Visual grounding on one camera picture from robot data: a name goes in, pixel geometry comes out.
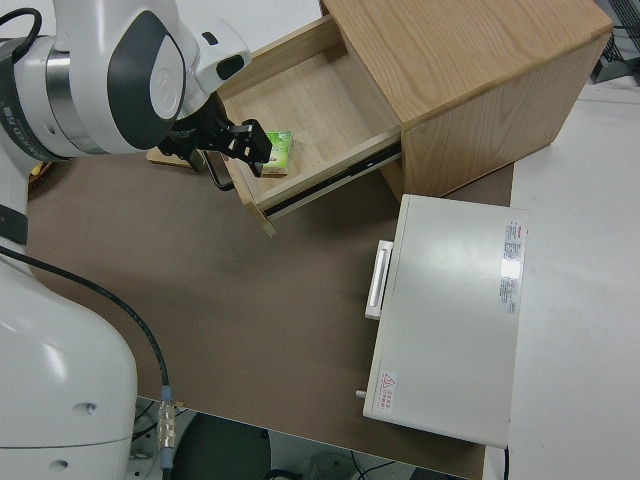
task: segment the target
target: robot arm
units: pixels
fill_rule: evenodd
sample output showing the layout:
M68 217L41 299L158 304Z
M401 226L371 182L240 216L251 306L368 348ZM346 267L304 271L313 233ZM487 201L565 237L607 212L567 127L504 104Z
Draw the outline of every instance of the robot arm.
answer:
M192 33L173 0L53 3L56 37L37 39L12 66L21 110L12 114L49 160L157 145L188 160L199 148L259 176L267 136L255 120L235 126L215 93L251 61L229 25Z
M33 10L0 17L0 25L36 19L25 39L0 40L0 346L12 362L0 375L11 411L0 419L0 465L11 478L120 480L133 428L133 356L107 322L10 260L26 244L28 172L38 160L160 144L183 158L217 149L258 174L271 144L255 120L230 122L215 94L250 61L224 22L191 33L173 0L53 3L56 37L37 38ZM163 384L166 477L172 409Z

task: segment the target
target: small green package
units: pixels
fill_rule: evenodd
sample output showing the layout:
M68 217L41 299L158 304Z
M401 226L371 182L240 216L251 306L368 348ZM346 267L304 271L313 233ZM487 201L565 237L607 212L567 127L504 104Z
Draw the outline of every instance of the small green package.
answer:
M262 175L267 177L284 176L288 173L291 147L293 146L291 132L267 132L267 136L273 147L269 161L262 165Z

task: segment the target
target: open drawer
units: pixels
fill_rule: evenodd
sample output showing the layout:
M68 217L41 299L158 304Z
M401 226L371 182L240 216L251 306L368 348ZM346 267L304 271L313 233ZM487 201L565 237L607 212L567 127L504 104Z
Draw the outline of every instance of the open drawer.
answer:
M330 16L256 52L218 93L232 121L293 133L285 177L255 178L243 162L225 162L268 233L270 219L400 158L400 123Z

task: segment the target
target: drawer handle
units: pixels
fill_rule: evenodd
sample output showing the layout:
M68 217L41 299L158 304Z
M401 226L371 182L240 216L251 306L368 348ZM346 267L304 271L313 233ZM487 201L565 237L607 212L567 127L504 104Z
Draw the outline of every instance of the drawer handle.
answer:
M376 253L375 268L371 277L369 287L369 297L367 298L367 308L364 316L372 320L380 320L382 314L382 302L384 300L384 289L387 285L387 274L389 272L389 262L391 261L391 251L393 242L380 240Z

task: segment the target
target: cabinet side panel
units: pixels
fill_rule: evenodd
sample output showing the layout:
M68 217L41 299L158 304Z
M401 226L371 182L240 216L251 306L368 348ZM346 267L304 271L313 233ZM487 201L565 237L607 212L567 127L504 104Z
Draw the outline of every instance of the cabinet side panel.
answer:
M405 193L445 195L551 143L608 38L404 132Z

